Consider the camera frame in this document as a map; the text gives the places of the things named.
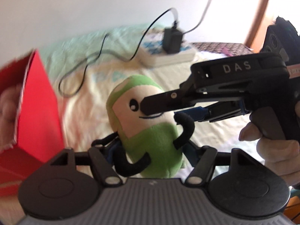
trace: ribbed gray surface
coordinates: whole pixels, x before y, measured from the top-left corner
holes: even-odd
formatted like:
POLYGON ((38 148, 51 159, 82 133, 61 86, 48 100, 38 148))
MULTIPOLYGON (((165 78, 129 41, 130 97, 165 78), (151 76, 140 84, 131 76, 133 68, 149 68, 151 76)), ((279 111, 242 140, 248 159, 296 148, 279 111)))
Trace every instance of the ribbed gray surface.
POLYGON ((19 225, 288 225, 285 216, 242 220, 216 209, 200 189, 186 188, 179 179, 128 179, 106 189, 82 214, 60 221, 26 217, 19 225))

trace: black plush arm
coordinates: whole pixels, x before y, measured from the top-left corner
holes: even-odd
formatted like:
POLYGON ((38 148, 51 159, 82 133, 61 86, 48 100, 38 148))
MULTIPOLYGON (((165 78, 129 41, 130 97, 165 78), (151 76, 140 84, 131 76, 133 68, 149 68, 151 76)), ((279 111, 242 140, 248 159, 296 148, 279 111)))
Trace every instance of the black plush arm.
POLYGON ((182 134, 173 141, 175 148, 178 150, 184 146, 194 133, 195 123, 194 120, 183 112, 176 112, 174 120, 183 127, 182 134))
POLYGON ((96 139, 92 142, 92 146, 98 146, 98 145, 106 146, 107 144, 112 142, 117 136, 118 136, 118 132, 114 132, 106 136, 104 139, 96 139))
POLYGON ((142 172, 151 163, 150 155, 147 152, 136 163, 129 163, 126 158, 126 152, 122 146, 114 150, 112 158, 116 172, 123 177, 136 175, 142 172))

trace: white wall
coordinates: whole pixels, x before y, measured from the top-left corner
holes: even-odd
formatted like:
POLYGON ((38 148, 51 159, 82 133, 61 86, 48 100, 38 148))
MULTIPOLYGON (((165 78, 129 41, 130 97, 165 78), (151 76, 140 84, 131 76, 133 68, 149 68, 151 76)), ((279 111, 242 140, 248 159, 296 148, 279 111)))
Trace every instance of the white wall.
MULTIPOLYGON (((57 40, 104 28, 149 23, 169 7, 180 27, 197 24, 207 0, 0 0, 0 65, 57 40)), ((213 0, 190 41, 243 43, 258 0, 213 0)), ((161 20, 169 25, 172 14, 161 20)))

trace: circular pad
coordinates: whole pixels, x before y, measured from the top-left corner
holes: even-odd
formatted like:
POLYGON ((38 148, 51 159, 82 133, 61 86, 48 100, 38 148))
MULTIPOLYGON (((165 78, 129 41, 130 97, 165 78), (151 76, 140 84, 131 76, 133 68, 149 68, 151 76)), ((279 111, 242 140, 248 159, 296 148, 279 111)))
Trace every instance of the circular pad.
POLYGON ((271 171, 244 166, 215 177, 208 186, 213 203, 225 213, 252 218, 282 211, 290 196, 285 182, 271 171))
POLYGON ((73 217, 90 208, 99 196, 97 182, 90 176, 52 166, 27 178, 19 189, 19 201, 26 214, 46 220, 73 217))

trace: human hand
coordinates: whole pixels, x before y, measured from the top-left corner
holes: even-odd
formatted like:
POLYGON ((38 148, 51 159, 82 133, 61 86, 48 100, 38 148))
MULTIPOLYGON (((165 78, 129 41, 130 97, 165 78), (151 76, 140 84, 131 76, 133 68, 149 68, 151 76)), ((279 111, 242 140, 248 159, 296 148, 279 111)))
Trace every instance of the human hand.
POLYGON ((0 151, 14 139, 15 119, 21 85, 7 88, 0 95, 0 151))
MULTIPOLYGON (((300 116, 300 102, 295 105, 300 116)), ((259 129, 248 123, 240 132, 240 141, 258 140, 256 149, 265 160, 265 166, 283 178, 288 186, 300 183, 300 147, 296 140, 270 140, 259 129)))

